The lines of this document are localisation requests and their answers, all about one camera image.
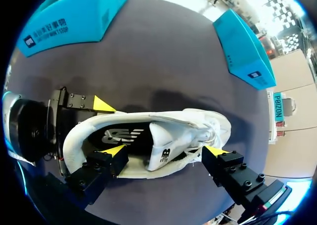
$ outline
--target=gray platform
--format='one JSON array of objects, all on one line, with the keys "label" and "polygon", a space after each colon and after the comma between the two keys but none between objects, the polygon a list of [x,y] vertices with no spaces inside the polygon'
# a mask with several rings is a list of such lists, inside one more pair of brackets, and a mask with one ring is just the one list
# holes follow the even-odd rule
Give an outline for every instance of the gray platform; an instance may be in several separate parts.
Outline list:
[{"label": "gray platform", "polygon": [[[9,90],[47,100],[52,90],[96,94],[125,112],[213,110],[232,124],[224,147],[264,169],[269,117],[266,91],[229,74],[212,23],[162,0],[129,0],[100,43],[62,46],[12,66]],[[58,175],[51,161],[48,171]],[[201,225],[232,204],[202,164],[154,180],[120,179],[87,211],[119,224]]]}]

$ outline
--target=hex bolt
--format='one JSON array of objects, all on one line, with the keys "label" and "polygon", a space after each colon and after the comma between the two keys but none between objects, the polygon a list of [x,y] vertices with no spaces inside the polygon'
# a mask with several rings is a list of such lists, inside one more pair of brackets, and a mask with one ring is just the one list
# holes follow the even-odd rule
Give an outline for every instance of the hex bolt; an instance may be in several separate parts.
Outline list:
[{"label": "hex bolt", "polygon": [[245,187],[245,189],[249,189],[251,187],[252,183],[251,181],[249,180],[246,180],[244,183],[243,183],[243,186]]},{"label": "hex bolt", "polygon": [[95,169],[95,171],[97,171],[97,172],[100,172],[100,170],[101,170],[100,166],[98,166],[98,165],[95,165],[94,169]]},{"label": "hex bolt", "polygon": [[79,186],[84,189],[85,188],[85,181],[84,180],[80,180],[79,181]]},{"label": "hex bolt", "polygon": [[229,172],[230,172],[230,173],[234,173],[235,171],[236,171],[236,168],[235,168],[235,167],[230,167],[230,168],[229,168]]},{"label": "hex bolt", "polygon": [[245,162],[243,162],[243,163],[241,164],[240,168],[241,168],[241,169],[247,168],[247,164],[246,164]]},{"label": "hex bolt", "polygon": [[264,180],[264,178],[265,178],[265,175],[263,173],[261,173],[258,175],[257,181],[262,182]]}]

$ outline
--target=yellow tape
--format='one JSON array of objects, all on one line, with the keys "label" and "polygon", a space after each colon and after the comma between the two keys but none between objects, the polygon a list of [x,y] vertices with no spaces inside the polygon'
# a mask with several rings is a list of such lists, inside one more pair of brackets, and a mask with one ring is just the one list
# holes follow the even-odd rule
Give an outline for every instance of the yellow tape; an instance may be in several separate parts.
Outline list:
[{"label": "yellow tape", "polygon": [[211,153],[213,153],[216,157],[218,155],[221,155],[222,153],[229,153],[227,151],[224,151],[222,149],[218,149],[218,148],[214,148],[214,147],[211,147],[211,146],[205,146]]},{"label": "yellow tape", "polygon": [[97,110],[97,111],[107,111],[107,112],[115,112],[116,111],[113,107],[111,107],[110,105],[108,105],[107,103],[105,103],[104,101],[99,99],[96,95],[94,98],[93,109]]},{"label": "yellow tape", "polygon": [[112,157],[114,157],[115,154],[117,154],[125,146],[126,145],[121,145],[121,146],[114,147],[114,148],[111,148],[111,149],[107,149],[107,150],[104,150],[104,151],[101,151],[101,152],[107,152],[108,154],[111,154]]}]

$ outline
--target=blue foam block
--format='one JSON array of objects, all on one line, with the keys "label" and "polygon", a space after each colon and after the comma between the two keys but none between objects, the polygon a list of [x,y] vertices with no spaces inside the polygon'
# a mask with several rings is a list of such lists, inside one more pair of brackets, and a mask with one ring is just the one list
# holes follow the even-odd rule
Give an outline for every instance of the blue foam block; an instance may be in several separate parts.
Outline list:
[{"label": "blue foam block", "polygon": [[45,0],[17,42],[25,56],[65,44],[98,42],[127,0]]},{"label": "blue foam block", "polygon": [[228,70],[258,90],[276,86],[268,56],[251,28],[233,10],[213,23]]}]

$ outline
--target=shoe lace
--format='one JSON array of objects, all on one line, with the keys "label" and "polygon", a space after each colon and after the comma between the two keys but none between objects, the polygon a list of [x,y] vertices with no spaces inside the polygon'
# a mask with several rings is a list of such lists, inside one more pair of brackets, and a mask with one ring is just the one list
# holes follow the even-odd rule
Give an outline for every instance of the shoe lace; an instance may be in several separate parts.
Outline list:
[{"label": "shoe lace", "polygon": [[202,148],[203,146],[213,146],[216,148],[221,147],[220,132],[218,132],[212,124],[204,124],[207,128],[199,136],[209,133],[207,140],[197,140],[195,147],[190,147],[185,150],[186,156],[192,157],[190,163],[202,161]]}]

